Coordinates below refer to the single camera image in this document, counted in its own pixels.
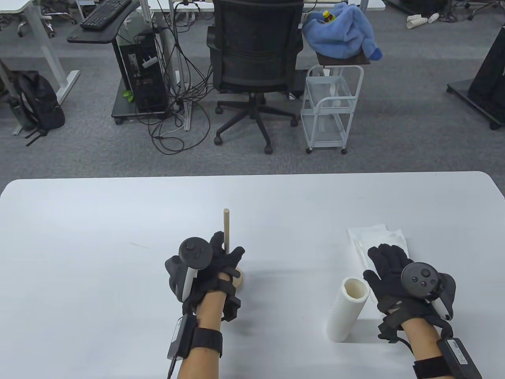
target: white metal cart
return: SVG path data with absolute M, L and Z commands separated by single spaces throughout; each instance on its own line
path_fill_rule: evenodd
M 357 70 L 359 73 L 352 90 L 344 77 L 348 70 Z M 345 146 L 364 73 L 363 68 L 356 65 L 317 65 L 307 72 L 301 108 L 301 121 L 308 146 L 307 154 L 310 154 L 313 148 L 334 147 L 342 147 L 342 154 L 347 153 Z M 344 121 L 342 121 L 343 115 L 347 115 Z

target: backpack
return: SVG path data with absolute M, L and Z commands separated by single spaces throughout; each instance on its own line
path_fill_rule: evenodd
M 39 133 L 26 146 L 30 146 L 40 137 L 45 137 L 50 130 L 65 125 L 65 114 L 58 104 L 56 93 L 49 81 L 39 75 L 38 71 L 19 72 L 13 85 L 19 95 L 21 109 L 33 126 L 25 129 L 35 129 L 25 138 Z

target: computer tower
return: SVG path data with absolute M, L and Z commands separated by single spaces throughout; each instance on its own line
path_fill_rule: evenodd
M 156 35 L 148 28 L 133 37 L 121 43 L 119 50 L 137 109 L 140 113 L 165 111 L 168 87 L 158 60 Z

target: label sticker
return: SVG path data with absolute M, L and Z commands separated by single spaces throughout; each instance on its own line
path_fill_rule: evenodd
M 456 358 L 458 359 L 458 362 L 460 364 L 468 364 L 465 356 L 461 352 L 460 347 L 458 346 L 457 342 L 455 340 L 447 340 L 447 343 L 449 343 L 450 348 L 452 349 L 452 352 L 454 352 L 454 355 L 456 355 Z

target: black stand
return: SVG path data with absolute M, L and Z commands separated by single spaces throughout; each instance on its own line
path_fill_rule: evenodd
M 476 108 L 492 130 L 505 125 L 505 27 L 500 29 L 475 79 L 447 85 L 447 92 L 457 94 Z

